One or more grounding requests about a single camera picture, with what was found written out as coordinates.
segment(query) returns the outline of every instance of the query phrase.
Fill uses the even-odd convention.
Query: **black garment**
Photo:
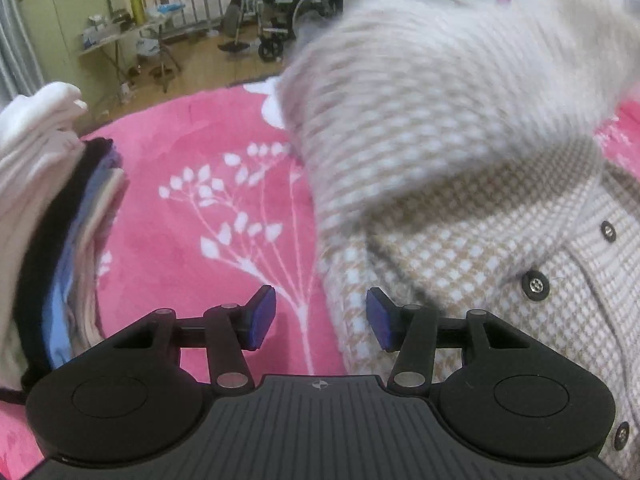
[[[42,307],[86,185],[102,158],[111,151],[112,144],[112,140],[102,138],[86,142],[82,158],[41,218],[22,261],[15,291],[14,319],[29,364],[22,377],[22,387],[27,392],[51,371],[42,337]]]

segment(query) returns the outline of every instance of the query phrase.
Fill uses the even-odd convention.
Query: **houndstooth jacket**
[[[640,478],[640,186],[591,135],[639,68],[640,28],[609,0],[382,0],[302,51],[278,98],[350,373],[393,364],[367,325],[371,286],[451,317],[487,309],[604,380],[601,456]],[[439,353],[434,380],[459,366]]]

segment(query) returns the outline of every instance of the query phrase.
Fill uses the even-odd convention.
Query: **green wall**
[[[112,0],[114,9],[128,7],[126,0]],[[78,86],[87,104],[95,107],[118,91],[113,67],[100,52],[78,57],[87,18],[108,14],[107,0],[20,0],[22,15],[47,80]],[[132,48],[126,46],[126,60]]]

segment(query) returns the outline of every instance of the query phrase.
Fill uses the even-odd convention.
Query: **wooden floor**
[[[251,27],[243,30],[240,36],[241,41],[247,43],[251,43],[255,38],[255,28]],[[162,85],[149,74],[157,65],[157,61],[144,64],[142,74],[134,78],[136,87],[129,101],[120,104],[114,96],[104,105],[100,117],[96,120],[101,123],[113,121],[177,97],[229,86],[235,82],[271,75],[281,70],[279,62],[262,62],[256,46],[242,54],[222,52],[218,45],[227,41],[229,38],[221,34],[214,38],[205,36],[195,43],[184,40],[172,44],[171,52],[180,63],[182,72],[176,73],[175,78],[171,79],[168,92],[162,92]]]

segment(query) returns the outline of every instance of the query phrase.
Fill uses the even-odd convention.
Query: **pink blanket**
[[[311,197],[272,80],[178,99],[97,135],[115,140],[130,177],[98,269],[108,335],[156,308],[196,317],[244,303],[269,283],[278,313],[262,348],[246,356],[254,378],[344,373],[314,272]],[[622,107],[596,136],[640,177],[640,105]],[[204,351],[184,350],[182,367],[208,380]],[[24,409],[2,406],[0,474],[21,478],[41,457]]]

